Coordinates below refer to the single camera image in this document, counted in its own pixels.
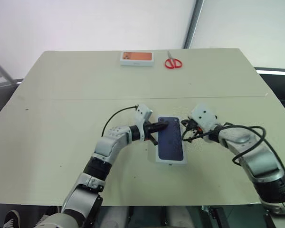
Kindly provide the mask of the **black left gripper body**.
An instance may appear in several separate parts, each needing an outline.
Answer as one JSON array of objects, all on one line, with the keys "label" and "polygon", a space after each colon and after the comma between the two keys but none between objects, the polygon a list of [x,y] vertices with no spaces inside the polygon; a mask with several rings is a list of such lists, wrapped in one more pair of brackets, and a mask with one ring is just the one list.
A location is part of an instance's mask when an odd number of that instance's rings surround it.
[{"label": "black left gripper body", "polygon": [[154,141],[155,138],[152,136],[152,133],[156,130],[156,124],[155,123],[144,123],[143,125],[144,130],[144,140],[150,140]]}]

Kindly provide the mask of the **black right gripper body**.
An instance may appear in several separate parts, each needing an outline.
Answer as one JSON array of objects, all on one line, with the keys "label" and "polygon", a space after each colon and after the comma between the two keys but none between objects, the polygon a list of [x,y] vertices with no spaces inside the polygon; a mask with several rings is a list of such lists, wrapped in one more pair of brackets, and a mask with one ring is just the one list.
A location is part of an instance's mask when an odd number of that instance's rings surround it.
[{"label": "black right gripper body", "polygon": [[192,119],[189,119],[188,120],[188,124],[187,124],[187,130],[188,131],[191,131],[193,133],[192,137],[196,137],[198,135],[201,135],[203,134],[203,131],[202,129],[198,126],[198,124],[192,120]]}]

